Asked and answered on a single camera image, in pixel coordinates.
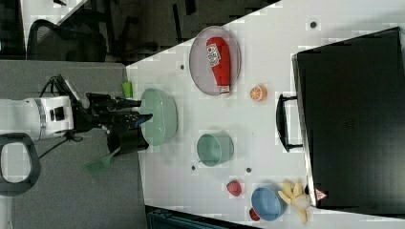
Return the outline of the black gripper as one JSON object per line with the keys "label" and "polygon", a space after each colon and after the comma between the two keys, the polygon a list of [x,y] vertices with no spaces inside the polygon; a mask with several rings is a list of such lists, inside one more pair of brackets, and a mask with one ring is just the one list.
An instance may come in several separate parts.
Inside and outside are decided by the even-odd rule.
{"label": "black gripper", "polygon": [[85,99],[72,99],[74,129],[77,133],[84,133],[100,128],[108,134],[134,130],[153,117],[152,114],[132,111],[140,105],[140,100],[86,93]]}

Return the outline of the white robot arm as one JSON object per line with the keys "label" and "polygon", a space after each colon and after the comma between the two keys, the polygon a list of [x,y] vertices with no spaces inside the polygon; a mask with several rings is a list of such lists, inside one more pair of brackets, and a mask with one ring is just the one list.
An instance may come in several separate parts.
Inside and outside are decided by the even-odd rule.
{"label": "white robot arm", "polygon": [[38,181],[41,155],[35,143],[61,137],[78,142],[79,133],[95,128],[107,135],[112,154],[121,149],[124,135],[133,134],[153,116],[135,110],[139,100],[88,94],[89,104],[73,94],[1,101],[1,195],[26,193]]}

